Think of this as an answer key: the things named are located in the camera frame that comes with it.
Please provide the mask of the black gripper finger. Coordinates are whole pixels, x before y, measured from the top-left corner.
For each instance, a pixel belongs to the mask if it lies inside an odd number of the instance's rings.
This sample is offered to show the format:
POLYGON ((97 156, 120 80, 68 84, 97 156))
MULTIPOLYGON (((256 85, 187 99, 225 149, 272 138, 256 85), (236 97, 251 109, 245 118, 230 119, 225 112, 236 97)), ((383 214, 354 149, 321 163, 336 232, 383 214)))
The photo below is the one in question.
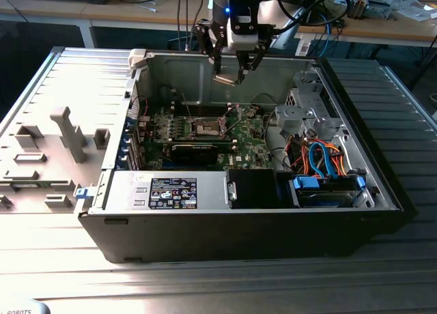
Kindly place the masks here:
POLYGON ((260 40, 253 51, 236 51, 236 57, 238 59, 238 75, 236 79, 236 84, 239 85, 243 82, 245 76, 250 70, 256 70, 258 65, 261 63, 264 55, 270 48, 272 43, 271 39, 260 40))
POLYGON ((221 53, 225 45, 225 28, 218 23, 197 23, 193 27, 200 52, 209 57, 213 75, 221 71, 221 53))

